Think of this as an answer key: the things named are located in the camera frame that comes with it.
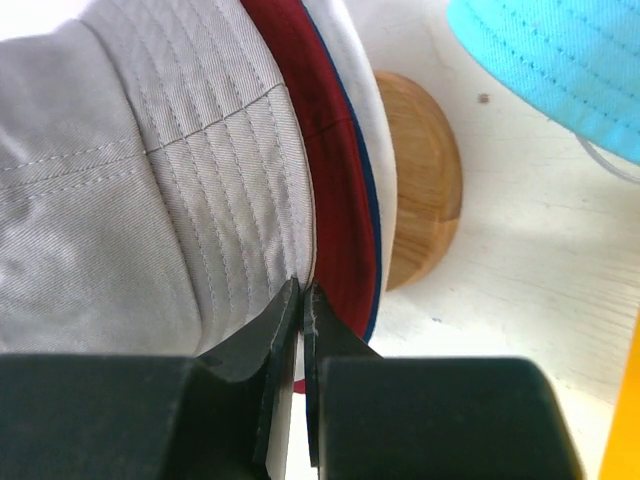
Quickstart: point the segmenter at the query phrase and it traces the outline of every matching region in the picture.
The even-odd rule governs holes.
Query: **yellow object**
[[[640,315],[631,341],[631,353],[609,443],[604,455],[602,480],[640,479]]]

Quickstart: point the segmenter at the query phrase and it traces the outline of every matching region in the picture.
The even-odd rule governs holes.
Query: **gray fabric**
[[[97,0],[0,64],[5,350],[199,353],[309,280],[304,146],[237,0]]]

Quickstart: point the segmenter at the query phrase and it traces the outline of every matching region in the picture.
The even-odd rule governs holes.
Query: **wooden stand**
[[[414,283],[447,252],[462,203],[460,155],[444,113],[419,85],[375,72],[398,170],[398,219],[387,290]]]

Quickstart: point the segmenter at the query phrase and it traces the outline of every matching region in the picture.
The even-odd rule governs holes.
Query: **white background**
[[[86,1],[0,0],[0,38],[46,32]],[[448,29],[447,3],[347,0],[374,68],[408,76],[440,103],[465,181],[450,253],[422,282],[386,296],[372,346],[532,358],[596,478],[640,299],[640,189],[477,66]],[[314,478],[300,396],[293,416],[287,478]]]

